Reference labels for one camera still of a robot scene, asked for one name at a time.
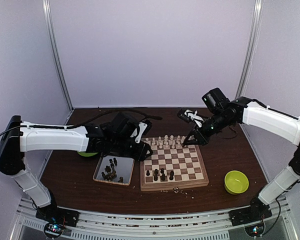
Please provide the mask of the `metal tray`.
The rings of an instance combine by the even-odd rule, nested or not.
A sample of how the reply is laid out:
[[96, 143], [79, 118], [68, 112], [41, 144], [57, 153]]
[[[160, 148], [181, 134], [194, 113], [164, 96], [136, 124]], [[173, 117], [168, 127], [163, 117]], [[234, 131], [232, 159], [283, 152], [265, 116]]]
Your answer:
[[101, 157], [92, 176], [95, 182], [129, 186], [135, 160], [129, 157]]

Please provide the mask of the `wooden chess board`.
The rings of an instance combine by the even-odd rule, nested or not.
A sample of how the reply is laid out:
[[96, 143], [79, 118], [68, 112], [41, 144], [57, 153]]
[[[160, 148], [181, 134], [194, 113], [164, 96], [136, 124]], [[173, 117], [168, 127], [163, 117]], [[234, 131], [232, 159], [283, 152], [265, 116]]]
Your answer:
[[[182, 146], [185, 136], [147, 137], [142, 140], [151, 146], [152, 156], [140, 163], [140, 190], [143, 192], [168, 191], [205, 187], [209, 178], [204, 160], [197, 145]], [[164, 168], [165, 181], [160, 170]], [[154, 181], [154, 170], [158, 180]], [[169, 180], [170, 171], [174, 179]]]

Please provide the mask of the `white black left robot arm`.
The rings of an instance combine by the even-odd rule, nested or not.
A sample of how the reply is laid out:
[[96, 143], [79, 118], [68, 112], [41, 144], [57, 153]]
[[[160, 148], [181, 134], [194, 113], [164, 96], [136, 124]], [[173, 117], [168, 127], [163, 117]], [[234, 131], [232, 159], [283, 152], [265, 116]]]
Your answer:
[[114, 155], [144, 161], [153, 153], [142, 141], [152, 128], [152, 117], [141, 120], [125, 112], [101, 125], [87, 120], [77, 125], [42, 125], [26, 122], [19, 115], [11, 117], [0, 133], [0, 172], [10, 176], [32, 199], [39, 213], [51, 222], [62, 218], [53, 193], [31, 172], [25, 153], [41, 150], [66, 150], [87, 154]]

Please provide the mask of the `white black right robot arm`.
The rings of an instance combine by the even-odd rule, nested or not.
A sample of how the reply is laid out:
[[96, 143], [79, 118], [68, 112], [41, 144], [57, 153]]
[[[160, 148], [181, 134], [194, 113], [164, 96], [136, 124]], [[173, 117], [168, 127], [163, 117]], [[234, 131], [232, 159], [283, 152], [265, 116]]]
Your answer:
[[276, 110], [255, 98], [240, 96], [229, 100], [219, 88], [210, 90], [201, 99], [211, 116], [205, 118], [190, 109], [180, 110], [177, 114], [183, 121], [194, 124], [182, 143], [184, 146], [207, 145], [211, 136], [239, 124], [254, 134], [270, 138], [256, 147], [259, 153], [261, 147], [266, 148], [269, 157], [275, 154], [282, 157], [288, 150], [294, 151], [290, 154], [291, 159], [284, 158], [282, 170], [278, 170], [251, 200], [246, 216], [256, 221], [272, 202], [300, 182], [300, 116]]

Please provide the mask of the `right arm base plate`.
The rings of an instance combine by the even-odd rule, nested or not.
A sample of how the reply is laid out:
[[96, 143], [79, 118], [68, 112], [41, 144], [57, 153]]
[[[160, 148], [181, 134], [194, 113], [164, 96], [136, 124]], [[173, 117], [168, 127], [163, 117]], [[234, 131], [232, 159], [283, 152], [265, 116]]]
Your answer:
[[260, 222], [263, 218], [270, 218], [273, 215], [267, 206], [257, 207], [252, 205], [231, 210], [228, 214], [233, 227]]

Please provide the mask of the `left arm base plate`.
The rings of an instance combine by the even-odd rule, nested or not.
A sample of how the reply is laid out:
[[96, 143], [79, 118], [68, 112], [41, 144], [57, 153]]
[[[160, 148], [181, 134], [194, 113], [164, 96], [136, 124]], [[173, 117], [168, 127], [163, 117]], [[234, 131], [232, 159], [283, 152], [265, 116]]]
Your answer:
[[80, 213], [75, 210], [60, 208], [57, 206], [38, 207], [35, 217], [52, 224], [66, 227], [76, 227]]

